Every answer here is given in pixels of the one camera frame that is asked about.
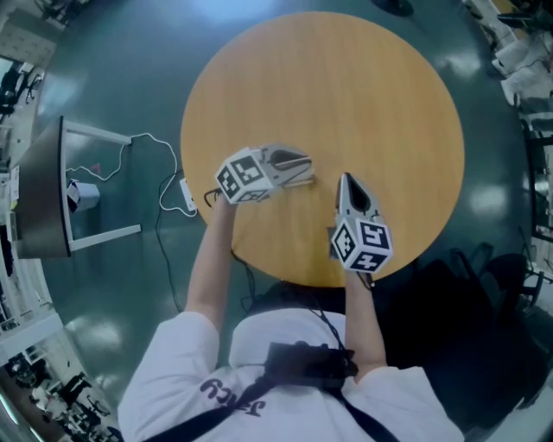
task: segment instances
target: person's left arm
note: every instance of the person's left arm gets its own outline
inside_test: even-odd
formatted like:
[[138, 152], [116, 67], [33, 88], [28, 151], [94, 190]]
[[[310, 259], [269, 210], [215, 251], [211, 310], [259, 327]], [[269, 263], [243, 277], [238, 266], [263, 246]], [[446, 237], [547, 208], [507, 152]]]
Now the person's left arm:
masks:
[[127, 442], [192, 417], [198, 387], [215, 370], [231, 267], [236, 206], [215, 204], [188, 286], [185, 312], [159, 325], [118, 408]]

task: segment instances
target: forearm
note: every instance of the forearm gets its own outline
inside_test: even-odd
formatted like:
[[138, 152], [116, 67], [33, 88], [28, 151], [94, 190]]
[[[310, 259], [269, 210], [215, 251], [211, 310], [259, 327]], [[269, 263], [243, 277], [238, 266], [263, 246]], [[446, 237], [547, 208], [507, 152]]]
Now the forearm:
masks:
[[230, 205], [221, 195], [215, 203], [211, 222], [201, 240], [188, 284], [185, 310], [202, 313], [218, 330], [226, 309], [235, 217], [236, 206]]
[[353, 361], [359, 367], [357, 381], [372, 369], [386, 365], [372, 293], [355, 272], [346, 272], [346, 347], [355, 351]]

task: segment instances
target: trash can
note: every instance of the trash can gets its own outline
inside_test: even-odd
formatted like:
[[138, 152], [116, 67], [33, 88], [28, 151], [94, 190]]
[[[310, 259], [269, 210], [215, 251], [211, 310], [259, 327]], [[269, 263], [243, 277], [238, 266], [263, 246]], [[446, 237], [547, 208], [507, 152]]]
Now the trash can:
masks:
[[67, 204], [71, 212], [82, 212], [95, 207], [100, 192], [95, 184], [70, 180], [67, 184]]

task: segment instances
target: black strap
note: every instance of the black strap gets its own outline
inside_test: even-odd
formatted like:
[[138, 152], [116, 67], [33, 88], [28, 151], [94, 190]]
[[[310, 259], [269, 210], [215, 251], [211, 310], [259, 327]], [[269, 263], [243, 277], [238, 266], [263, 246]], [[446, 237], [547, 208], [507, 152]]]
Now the black strap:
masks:
[[[244, 390], [240, 399], [233, 405], [215, 408], [205, 413], [198, 414], [192, 419], [182, 422], [178, 426], [174, 426], [163, 433], [147, 439], [146, 442], [193, 442], [197, 438], [213, 430], [218, 424], [228, 418], [234, 410], [248, 402], [256, 401], [261, 396], [266, 395], [273, 387], [275, 387], [273, 382], [269, 381], [265, 376], [260, 376], [255, 383]], [[357, 424], [363, 428], [363, 431], [371, 436], [376, 442], [399, 442], [399, 440], [380, 422], [350, 404], [342, 394], [340, 388], [327, 388], [323, 391], [341, 402]]]

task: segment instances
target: table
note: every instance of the table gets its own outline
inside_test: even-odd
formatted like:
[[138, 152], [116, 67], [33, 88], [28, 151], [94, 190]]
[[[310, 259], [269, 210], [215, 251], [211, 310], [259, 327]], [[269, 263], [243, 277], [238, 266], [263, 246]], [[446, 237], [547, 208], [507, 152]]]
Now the table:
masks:
[[311, 155], [317, 181], [241, 206], [233, 248], [282, 280], [343, 285], [327, 240], [343, 172], [372, 189], [391, 228], [395, 255], [377, 278], [430, 246], [461, 190], [461, 124], [446, 86], [407, 42], [357, 17], [279, 17], [247, 29], [208, 63], [181, 128], [182, 166], [207, 222], [203, 194], [221, 162], [271, 142]]
[[71, 252], [141, 231], [140, 224], [73, 239], [67, 205], [66, 134], [90, 136], [119, 145], [128, 136], [72, 123], [60, 117], [25, 152], [18, 166], [19, 200], [14, 210], [19, 258], [67, 257]]

